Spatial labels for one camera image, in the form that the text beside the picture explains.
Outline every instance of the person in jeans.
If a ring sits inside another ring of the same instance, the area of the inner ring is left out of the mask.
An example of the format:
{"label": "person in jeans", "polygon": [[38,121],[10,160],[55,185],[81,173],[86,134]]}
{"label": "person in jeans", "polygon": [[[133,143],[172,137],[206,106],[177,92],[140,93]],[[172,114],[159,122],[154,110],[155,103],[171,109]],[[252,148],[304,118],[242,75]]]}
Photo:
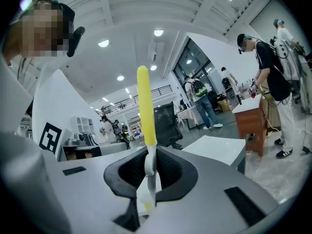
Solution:
{"label": "person in jeans", "polygon": [[212,105],[210,104],[210,101],[208,100],[207,95],[197,97],[195,95],[194,91],[192,90],[192,82],[194,81],[194,79],[191,79],[189,76],[187,76],[185,80],[186,80],[186,84],[185,84],[186,94],[195,103],[195,106],[196,106],[197,110],[199,111],[199,114],[205,123],[205,127],[203,129],[204,130],[212,129],[208,117],[211,119],[214,127],[223,127],[223,125],[218,122],[218,120],[215,116],[214,109],[213,109]]}

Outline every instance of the cardboard box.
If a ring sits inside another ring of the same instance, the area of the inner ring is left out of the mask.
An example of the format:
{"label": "cardboard box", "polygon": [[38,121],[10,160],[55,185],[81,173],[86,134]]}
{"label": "cardboard box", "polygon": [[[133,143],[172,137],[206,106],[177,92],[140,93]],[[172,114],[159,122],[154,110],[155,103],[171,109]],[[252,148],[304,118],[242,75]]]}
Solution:
{"label": "cardboard box", "polygon": [[230,107],[226,101],[226,99],[218,101],[218,104],[223,112],[229,111]]}

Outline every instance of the white pants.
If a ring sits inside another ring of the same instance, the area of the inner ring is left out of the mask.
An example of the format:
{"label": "white pants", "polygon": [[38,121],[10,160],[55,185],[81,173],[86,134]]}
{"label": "white pants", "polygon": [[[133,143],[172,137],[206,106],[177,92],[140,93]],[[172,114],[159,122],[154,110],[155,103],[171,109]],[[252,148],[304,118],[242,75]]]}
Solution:
{"label": "white pants", "polygon": [[293,111],[292,111],[292,94],[289,95],[282,102],[275,101],[277,104],[277,110],[279,118],[281,120],[281,141],[283,144],[283,151],[289,152],[293,148],[293,134],[294,134],[294,123],[293,123]]}

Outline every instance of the concrete floor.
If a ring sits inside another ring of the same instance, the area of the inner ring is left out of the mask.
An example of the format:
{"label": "concrete floor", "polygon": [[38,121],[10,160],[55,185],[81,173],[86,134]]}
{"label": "concrete floor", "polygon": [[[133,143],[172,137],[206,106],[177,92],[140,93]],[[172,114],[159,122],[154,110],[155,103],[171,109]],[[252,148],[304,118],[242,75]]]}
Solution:
{"label": "concrete floor", "polygon": [[[294,148],[291,156],[285,159],[277,159],[275,155],[281,150],[281,147],[275,146],[274,141],[280,137],[279,132],[273,132],[268,136],[264,143],[264,155],[259,157],[252,151],[246,152],[246,172],[245,175],[261,185],[278,202],[295,196],[312,165],[312,154],[305,154],[302,151],[302,141],[304,138],[304,114],[301,113],[299,105],[294,105],[293,114],[295,119]],[[180,126],[183,139],[178,143],[186,147],[202,137],[203,135],[238,138],[237,124],[232,112],[217,114],[219,122],[223,128],[213,130],[200,129],[188,130],[187,126]],[[306,115],[307,132],[312,131],[312,115]],[[312,136],[306,134],[305,145],[311,149]]]}

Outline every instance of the jeans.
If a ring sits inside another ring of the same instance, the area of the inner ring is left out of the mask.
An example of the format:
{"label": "jeans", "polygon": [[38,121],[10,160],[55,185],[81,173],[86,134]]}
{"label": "jeans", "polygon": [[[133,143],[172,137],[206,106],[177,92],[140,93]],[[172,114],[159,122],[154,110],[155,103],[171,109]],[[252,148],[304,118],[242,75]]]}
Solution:
{"label": "jeans", "polygon": [[199,111],[199,114],[200,114],[201,118],[203,119],[207,128],[210,128],[210,122],[209,122],[208,117],[206,116],[206,112],[207,112],[209,118],[211,119],[213,125],[218,124],[218,120],[215,116],[215,112],[214,112],[213,107],[210,104],[210,101],[208,100],[207,96],[200,98],[199,100],[195,101],[194,103],[195,103],[195,106],[196,106],[197,110]]}

